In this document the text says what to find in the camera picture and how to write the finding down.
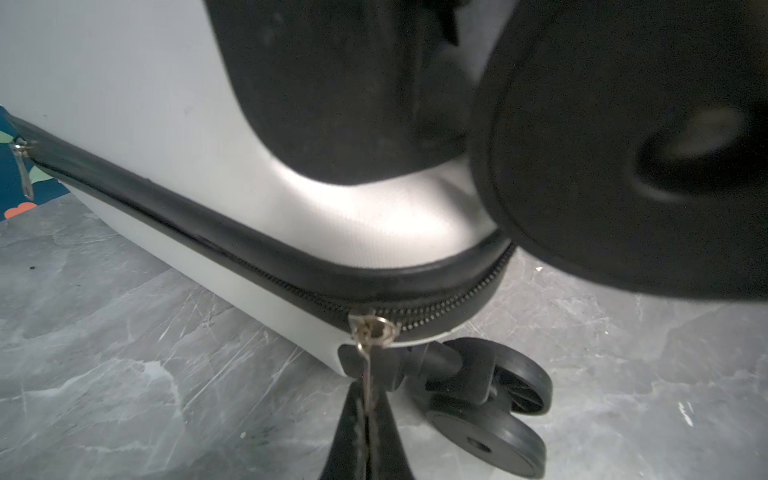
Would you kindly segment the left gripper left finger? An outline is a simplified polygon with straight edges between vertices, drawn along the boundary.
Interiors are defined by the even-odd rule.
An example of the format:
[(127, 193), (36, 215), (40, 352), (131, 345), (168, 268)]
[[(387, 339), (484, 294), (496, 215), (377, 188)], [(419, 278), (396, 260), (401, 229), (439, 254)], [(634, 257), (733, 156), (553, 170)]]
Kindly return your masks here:
[(362, 386), (350, 384), (320, 480), (362, 480), (367, 476), (367, 430)]

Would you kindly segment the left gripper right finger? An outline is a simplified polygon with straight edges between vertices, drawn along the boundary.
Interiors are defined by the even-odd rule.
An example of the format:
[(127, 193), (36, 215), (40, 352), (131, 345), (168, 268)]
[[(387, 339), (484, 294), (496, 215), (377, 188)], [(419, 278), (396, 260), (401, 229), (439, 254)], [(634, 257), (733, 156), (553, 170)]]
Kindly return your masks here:
[(366, 410), (365, 442), (366, 479), (415, 479), (385, 392), (375, 392), (372, 406)]

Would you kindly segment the white black suitcase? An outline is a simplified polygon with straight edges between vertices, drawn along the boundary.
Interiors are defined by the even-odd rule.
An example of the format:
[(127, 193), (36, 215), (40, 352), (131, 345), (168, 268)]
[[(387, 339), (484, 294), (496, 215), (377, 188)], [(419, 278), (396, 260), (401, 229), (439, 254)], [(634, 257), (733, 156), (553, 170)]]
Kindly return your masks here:
[(763, 1), (5, 1), (19, 168), (454, 444), (540, 478), (545, 371), (453, 339), (516, 248), (767, 296)]

